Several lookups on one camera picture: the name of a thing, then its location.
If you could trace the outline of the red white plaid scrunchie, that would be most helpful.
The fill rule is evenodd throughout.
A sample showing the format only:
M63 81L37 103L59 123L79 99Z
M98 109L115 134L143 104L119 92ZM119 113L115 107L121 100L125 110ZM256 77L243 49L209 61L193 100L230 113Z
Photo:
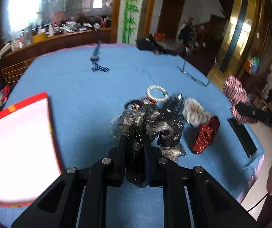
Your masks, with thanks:
M233 115L234 119L236 120L238 124L242 125L245 123L247 124L257 123L257 120L255 120L254 118L250 118L250 117L239 114L239 112L235 108L235 105L238 104L239 102L242 102L247 105L250 104L248 94L246 90L243 88L242 83L237 78L235 78L234 76L229 76L225 80L223 85L223 93L224 95L227 96L230 103L232 104L230 109L231 114Z

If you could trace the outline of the dark red polka-dot scrunchie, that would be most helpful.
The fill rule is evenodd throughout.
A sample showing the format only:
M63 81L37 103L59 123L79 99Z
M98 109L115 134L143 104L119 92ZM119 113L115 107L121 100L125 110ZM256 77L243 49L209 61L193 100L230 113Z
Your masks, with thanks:
M192 151L195 154L201 154L205 149L212 145L220 127L220 121L217 116L213 116L206 124L201 124L192 145Z

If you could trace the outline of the white cherry print scrunchie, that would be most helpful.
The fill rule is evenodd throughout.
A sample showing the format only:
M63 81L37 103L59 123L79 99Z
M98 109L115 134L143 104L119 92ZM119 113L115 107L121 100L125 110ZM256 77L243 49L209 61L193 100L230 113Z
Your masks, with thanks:
M214 116L207 112L201 104L194 98L187 98L183 103L182 115L189 125L194 128L206 124Z

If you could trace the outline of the black lace hair clip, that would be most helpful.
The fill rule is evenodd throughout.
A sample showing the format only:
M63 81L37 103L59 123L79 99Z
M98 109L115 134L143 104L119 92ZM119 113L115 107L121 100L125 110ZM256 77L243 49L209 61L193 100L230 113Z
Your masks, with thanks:
M183 107L184 96L180 93L170 96L162 105L162 111L167 118L177 117Z

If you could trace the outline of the brown sheer dotted scrunchie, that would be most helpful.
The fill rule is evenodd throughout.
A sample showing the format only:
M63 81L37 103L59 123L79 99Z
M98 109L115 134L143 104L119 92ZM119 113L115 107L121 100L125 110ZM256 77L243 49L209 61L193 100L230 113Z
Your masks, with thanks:
M121 136L126 136L127 146L125 159L127 160L125 178L139 188L144 188L149 182L149 170L145 155L145 145L151 146L156 141L161 155L157 158L166 158L178 163L178 158L186 152L180 143L184 129L184 117L170 109L162 110L154 104L144 104L134 101L139 106L137 110L125 108L117 120L117 127Z

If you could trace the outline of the black smartphone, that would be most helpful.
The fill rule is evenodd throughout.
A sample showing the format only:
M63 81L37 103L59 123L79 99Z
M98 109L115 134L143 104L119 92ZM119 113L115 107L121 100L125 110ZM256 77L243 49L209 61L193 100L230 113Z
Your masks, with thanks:
M229 118L228 122L238 137L246 155L251 158L256 153L257 147L249 135L249 132L244 125L239 124L234 118Z

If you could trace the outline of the red white tray box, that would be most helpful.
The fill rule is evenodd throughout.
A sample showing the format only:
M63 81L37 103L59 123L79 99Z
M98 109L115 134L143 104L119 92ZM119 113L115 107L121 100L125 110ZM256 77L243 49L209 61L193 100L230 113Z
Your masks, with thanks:
M0 206L30 205L63 170L46 92L0 112Z

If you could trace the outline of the blue bedspread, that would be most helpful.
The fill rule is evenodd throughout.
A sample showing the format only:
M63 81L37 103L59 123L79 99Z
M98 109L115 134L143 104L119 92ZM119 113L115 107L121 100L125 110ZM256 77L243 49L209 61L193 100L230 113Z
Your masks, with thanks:
M79 169L105 157L115 144L110 122L123 112L124 104L141 98L151 85L168 93L180 93L196 99L206 111L220 120L214 143L203 153L191 153L194 136L189 126L182 145L187 151L180 165L200 165L238 202L251 186L250 179L263 160L263 149L248 158L228 119L231 103L216 86L204 88L178 70L180 57L155 55L130 45L104 45L99 51L100 64L109 72L93 72L90 56L93 47L56 51L34 60L10 93L6 107L33 95L48 94L56 144L65 167ZM23 212L22 207L0 206L0 221L11 226Z

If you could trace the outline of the blue striped hair clip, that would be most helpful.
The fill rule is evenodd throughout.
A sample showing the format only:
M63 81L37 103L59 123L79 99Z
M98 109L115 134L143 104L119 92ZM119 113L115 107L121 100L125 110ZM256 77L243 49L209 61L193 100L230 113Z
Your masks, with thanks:
M107 73L107 72L109 72L109 68L103 67L103 66L99 65L99 63L98 63L99 62L98 53L99 53L100 48L101 48L101 41L98 41L96 43L96 48L94 49L94 52L93 52L92 56L90 57L90 61L92 63L92 71L93 72L101 71L101 72Z

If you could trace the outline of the black clothing pile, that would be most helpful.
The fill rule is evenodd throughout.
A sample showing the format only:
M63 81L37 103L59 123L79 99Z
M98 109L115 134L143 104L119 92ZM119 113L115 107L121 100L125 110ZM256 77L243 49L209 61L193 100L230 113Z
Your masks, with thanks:
M153 37L149 34L148 37L136 40L136 46L141 51L151 51L155 55L172 55L176 56L178 51L168 49L160 45Z

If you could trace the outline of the wooden dresser counter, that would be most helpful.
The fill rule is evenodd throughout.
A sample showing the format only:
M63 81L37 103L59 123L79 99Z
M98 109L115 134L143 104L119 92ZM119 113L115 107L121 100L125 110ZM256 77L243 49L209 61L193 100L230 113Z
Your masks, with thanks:
M57 35L10 52L0 59L0 80L4 84L14 86L36 58L65 48L94 44L99 40L103 43L115 42L113 29L102 28L98 31L89 30Z

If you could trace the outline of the eyeglasses with dark frame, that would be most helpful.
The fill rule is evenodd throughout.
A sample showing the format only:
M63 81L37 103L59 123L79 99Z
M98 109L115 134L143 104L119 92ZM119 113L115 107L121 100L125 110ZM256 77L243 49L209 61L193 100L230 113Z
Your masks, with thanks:
M178 65L180 73L193 81L195 84L207 88L208 86L214 86L211 79L203 75L197 68L191 65L186 59L181 58L181 64Z

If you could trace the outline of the bamboo wall decal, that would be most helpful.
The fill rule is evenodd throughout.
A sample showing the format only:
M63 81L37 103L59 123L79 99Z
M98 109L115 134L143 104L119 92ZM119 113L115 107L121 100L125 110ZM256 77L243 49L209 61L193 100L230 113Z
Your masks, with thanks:
M123 13L122 43L129 44L130 38L137 29L134 14L139 13L138 3L140 0L125 0Z

